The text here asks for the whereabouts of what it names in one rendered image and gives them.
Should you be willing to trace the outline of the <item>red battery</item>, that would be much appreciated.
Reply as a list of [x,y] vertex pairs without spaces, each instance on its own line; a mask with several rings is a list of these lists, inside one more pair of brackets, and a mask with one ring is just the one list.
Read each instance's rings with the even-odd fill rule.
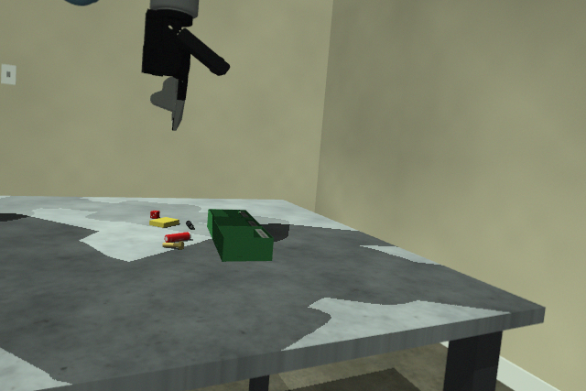
[[179,234],[167,234],[167,235],[165,235],[165,242],[171,243],[171,242],[189,240],[190,238],[191,238],[190,232],[179,233]]

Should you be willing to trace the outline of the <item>green rack of labelled bins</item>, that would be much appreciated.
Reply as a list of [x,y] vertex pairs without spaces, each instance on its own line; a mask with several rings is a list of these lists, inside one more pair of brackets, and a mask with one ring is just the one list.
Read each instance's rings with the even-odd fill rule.
[[208,209],[207,227],[222,262],[272,261],[274,237],[247,210]]

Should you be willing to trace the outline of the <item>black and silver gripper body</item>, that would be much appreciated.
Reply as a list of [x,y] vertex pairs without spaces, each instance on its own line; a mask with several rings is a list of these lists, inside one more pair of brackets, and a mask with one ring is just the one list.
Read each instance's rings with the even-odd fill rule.
[[[182,27],[191,27],[192,21],[191,15],[177,10],[148,9],[146,11],[143,73],[161,77],[175,76],[178,79],[183,58],[187,58],[190,71],[190,48],[178,39],[177,34],[182,30],[180,24]],[[172,26],[173,29],[168,26]],[[148,41],[148,39],[154,41]]]

